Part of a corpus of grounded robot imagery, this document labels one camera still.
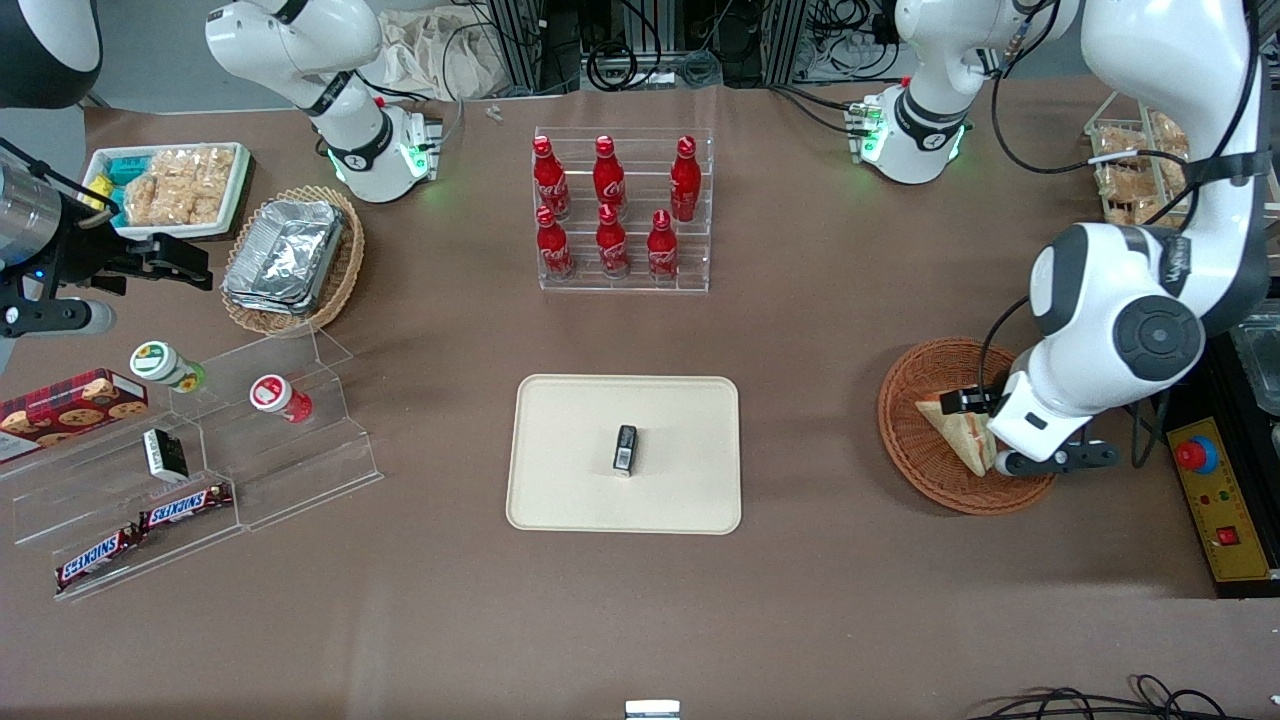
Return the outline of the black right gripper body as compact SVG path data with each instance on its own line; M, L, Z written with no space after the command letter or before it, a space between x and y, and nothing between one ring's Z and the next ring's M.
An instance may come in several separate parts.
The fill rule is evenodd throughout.
M76 217L64 217L40 254L40 281L47 287L91 284L93 277L150 279L145 242L119 236L110 222L82 228Z

